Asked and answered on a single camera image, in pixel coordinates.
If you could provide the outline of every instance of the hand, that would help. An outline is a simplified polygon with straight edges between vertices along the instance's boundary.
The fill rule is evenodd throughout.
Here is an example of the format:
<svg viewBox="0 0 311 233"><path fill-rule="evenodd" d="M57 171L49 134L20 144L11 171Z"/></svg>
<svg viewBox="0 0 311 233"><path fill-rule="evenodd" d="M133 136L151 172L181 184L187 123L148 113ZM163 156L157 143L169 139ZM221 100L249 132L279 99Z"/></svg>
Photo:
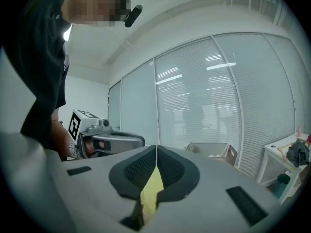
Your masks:
<svg viewBox="0 0 311 233"><path fill-rule="evenodd" d="M101 148L104 148L104 143L99 142L99 145ZM95 153L95 148L93 146L93 141L91 139L84 140L84 150L86 151L87 156L90 156L91 154Z"/></svg>

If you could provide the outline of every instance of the black t-shirt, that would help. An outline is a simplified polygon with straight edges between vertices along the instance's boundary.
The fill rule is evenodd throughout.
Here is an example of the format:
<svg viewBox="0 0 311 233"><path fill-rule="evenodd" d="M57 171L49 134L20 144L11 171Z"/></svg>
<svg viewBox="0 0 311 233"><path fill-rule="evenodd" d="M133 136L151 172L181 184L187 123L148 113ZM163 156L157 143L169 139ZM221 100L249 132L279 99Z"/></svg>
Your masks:
<svg viewBox="0 0 311 233"><path fill-rule="evenodd" d="M50 146L51 115L66 104L65 78L69 61L63 33L64 0L28 0L10 17L10 35L3 46L14 69L36 96L21 129L23 135Z"/></svg>

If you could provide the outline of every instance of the person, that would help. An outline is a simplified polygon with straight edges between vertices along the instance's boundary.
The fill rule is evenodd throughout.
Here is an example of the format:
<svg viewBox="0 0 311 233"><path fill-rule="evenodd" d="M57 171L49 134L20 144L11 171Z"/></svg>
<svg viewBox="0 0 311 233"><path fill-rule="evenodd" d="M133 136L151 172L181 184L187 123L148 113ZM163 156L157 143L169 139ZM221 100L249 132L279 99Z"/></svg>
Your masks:
<svg viewBox="0 0 311 233"><path fill-rule="evenodd" d="M125 21L130 0L21 0L6 18L10 27L3 47L17 74L36 96L21 133L46 149L75 157L71 138L58 121L58 110L66 104L65 80L69 58L63 33L71 24L110 24ZM85 142L87 154L95 148Z"/></svg>

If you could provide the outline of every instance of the white side table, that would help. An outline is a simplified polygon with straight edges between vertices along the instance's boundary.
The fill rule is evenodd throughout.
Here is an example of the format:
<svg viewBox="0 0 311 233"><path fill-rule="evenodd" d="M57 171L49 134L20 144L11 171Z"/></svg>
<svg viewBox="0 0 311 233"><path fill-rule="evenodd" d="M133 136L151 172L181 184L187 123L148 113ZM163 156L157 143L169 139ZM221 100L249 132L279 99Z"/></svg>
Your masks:
<svg viewBox="0 0 311 233"><path fill-rule="evenodd" d="M308 135L307 134L301 134L301 139L307 140ZM299 173L305 169L307 165L295 167L287 158L286 160L283 159L281 152L277 149L278 147L283 147L288 144L294 143L297 140L297 133L292 134L282 140L279 140L277 142L273 142L271 144L265 145L264 146L264 156L261 164L261 168L257 177L257 182L261 183L263 174L266 170L267 163L268 163L268 158L271 157L281 163L283 166L285 166L287 169L291 171L291 180L287 184L282 196L279 198L280 203L283 203L284 200L287 198L287 194L290 191L290 189L294 186L296 183Z"/></svg>

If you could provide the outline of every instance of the ceiling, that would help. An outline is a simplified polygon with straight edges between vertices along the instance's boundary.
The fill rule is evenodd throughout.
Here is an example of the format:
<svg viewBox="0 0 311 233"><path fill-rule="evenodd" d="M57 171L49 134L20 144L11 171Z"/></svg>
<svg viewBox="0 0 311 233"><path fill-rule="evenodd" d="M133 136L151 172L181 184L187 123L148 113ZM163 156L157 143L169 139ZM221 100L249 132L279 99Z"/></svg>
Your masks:
<svg viewBox="0 0 311 233"><path fill-rule="evenodd" d="M135 41L155 25L169 20L181 13L204 6L244 5L250 0L132 0L132 7L143 6L143 11L131 28L124 23L114 27L102 28L86 25L72 27L66 48L70 63L104 72L108 70L119 55L131 49ZM260 0L253 0L252 9L259 11Z"/></svg>

